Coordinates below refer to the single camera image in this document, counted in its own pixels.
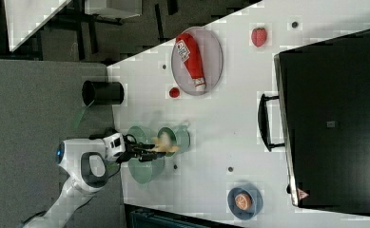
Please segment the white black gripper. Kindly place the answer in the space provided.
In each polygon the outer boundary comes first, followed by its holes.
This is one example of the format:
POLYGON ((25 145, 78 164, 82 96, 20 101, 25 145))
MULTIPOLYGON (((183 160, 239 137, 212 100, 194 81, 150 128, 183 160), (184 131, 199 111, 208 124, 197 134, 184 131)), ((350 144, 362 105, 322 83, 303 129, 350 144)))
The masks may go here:
MULTIPOLYGON (((125 135, 112 127, 107 128, 103 133, 93 134, 92 140, 102 140, 106 147, 105 160, 107 162, 128 162, 135 157, 132 150, 153 150, 155 144, 132 143, 128 145, 128 139, 125 135)), ((138 156, 139 162, 152 162, 164 157, 166 153, 143 153, 138 156)))

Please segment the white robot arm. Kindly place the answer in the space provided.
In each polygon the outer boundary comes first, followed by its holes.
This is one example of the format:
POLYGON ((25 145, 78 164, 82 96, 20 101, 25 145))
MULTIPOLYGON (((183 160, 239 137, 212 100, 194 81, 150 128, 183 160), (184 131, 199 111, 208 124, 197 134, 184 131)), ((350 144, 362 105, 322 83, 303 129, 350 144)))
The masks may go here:
POLYGON ((56 163, 68 173, 68 179, 57 201, 47 211, 27 218, 22 228, 64 228, 74 212, 106 186, 109 165, 131 159, 151 162, 177 150, 166 136, 143 143, 113 128, 87 139, 62 141, 56 151, 56 163))

